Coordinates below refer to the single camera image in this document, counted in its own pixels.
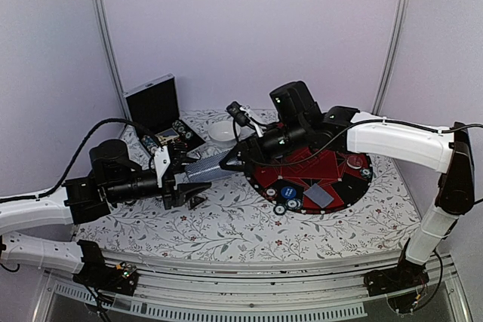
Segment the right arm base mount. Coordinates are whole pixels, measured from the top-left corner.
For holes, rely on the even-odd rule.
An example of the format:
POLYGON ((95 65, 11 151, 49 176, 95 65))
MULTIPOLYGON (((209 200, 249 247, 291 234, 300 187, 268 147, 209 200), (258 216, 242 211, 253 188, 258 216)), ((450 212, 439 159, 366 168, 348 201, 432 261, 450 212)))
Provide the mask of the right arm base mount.
POLYGON ((369 271, 363 276, 363 283, 369 296, 394 293, 423 286, 428 282, 429 276, 425 266, 410 262, 399 263, 391 268, 369 271))

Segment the blue chips off mat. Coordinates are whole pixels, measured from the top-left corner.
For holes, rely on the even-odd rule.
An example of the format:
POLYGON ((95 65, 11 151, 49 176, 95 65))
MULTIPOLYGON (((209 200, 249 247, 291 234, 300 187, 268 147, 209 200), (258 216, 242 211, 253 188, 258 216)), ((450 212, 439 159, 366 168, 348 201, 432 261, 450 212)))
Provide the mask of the blue chips off mat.
POLYGON ((283 205, 283 204, 276 204, 273 207, 273 211, 274 211, 275 215, 282 216, 286 213, 287 209, 286 209, 285 205, 283 205))

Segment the dealt cards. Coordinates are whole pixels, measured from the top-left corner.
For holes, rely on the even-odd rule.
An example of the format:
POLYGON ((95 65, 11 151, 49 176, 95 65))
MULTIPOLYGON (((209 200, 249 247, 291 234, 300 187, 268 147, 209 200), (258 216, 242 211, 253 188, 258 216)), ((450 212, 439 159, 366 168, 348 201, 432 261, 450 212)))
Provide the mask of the dealt cards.
POLYGON ((310 186, 303 194, 321 209, 325 209, 334 201, 334 197, 318 184, 310 186))

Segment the green chips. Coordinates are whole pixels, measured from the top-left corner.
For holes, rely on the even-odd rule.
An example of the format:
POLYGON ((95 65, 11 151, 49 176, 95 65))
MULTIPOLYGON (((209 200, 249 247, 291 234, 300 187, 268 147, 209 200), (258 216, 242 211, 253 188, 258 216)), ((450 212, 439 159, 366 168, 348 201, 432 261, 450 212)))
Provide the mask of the green chips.
POLYGON ((287 200, 286 208, 288 210, 299 210, 302 207, 302 201, 298 198, 287 200))
POLYGON ((369 168, 361 169, 360 174, 365 179, 371 179, 372 178, 372 170, 369 169, 369 168))

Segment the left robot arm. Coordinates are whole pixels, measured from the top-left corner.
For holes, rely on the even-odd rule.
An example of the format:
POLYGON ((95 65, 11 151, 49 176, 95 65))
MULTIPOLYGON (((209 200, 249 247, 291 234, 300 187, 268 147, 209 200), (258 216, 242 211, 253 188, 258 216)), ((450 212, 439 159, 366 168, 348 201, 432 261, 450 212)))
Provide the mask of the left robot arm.
POLYGON ((110 139, 89 151, 91 171, 68 179, 37 195, 18 195, 1 202, 1 260, 37 265, 84 275, 95 287, 112 281, 114 267, 106 265, 92 241, 61 243, 27 237, 21 229, 46 225, 81 225, 108 216, 118 204, 162 198, 165 208, 179 207, 209 188, 207 183, 177 183, 175 176, 195 162, 183 143, 158 147, 143 169, 132 161, 127 144, 110 139))

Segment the blue small blind button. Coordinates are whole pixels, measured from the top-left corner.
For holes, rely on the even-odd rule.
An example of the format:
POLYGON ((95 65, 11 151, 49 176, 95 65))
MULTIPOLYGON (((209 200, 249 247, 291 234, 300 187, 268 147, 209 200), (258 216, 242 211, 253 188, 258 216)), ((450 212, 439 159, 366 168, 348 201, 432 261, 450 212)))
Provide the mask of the blue small blind button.
POLYGON ((297 190, 292 186, 284 186, 280 190, 280 195, 288 200, 295 199, 297 197, 297 190))

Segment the red chips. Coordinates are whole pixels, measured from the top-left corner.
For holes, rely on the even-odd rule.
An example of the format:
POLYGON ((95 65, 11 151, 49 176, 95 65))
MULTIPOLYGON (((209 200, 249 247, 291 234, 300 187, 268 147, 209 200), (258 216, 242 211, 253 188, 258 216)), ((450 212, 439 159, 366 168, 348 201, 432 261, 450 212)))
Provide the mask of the red chips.
POLYGON ((267 188, 265 190, 265 196, 267 200, 274 200, 277 196, 277 191, 274 188, 267 188))

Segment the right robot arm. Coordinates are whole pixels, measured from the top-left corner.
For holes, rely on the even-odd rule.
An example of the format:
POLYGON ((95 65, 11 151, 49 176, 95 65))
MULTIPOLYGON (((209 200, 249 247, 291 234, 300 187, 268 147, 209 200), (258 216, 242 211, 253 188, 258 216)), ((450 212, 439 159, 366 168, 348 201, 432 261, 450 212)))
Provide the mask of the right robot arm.
MULTIPOLYGON (((277 87, 251 82, 195 87, 191 106, 181 93, 183 120, 207 140, 197 151, 207 158, 222 151, 209 140, 208 127, 228 119, 221 109, 231 101, 247 103, 261 112, 264 121, 275 119, 268 93, 277 87)), ((328 261, 401 251, 434 202, 438 175, 427 167, 371 155, 375 177, 366 195, 353 207, 329 214, 286 213, 276 216, 273 206, 256 193, 245 177, 233 174, 214 181, 203 196, 208 198, 194 211, 182 208, 170 216, 171 252, 160 255, 210 262, 328 261)), ((449 253, 460 272, 477 269, 482 256, 482 203, 462 216, 438 252, 449 253)))

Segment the blue card deck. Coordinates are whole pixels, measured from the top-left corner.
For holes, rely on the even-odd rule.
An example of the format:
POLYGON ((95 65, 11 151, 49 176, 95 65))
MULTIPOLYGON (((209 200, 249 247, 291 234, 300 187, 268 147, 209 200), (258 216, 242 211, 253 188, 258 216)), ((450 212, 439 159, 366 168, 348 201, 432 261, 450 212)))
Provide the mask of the blue card deck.
POLYGON ((188 180, 190 182, 213 182, 230 177, 234 172, 220 167, 220 162, 228 153, 229 151, 226 150, 186 165, 185 173, 188 180))

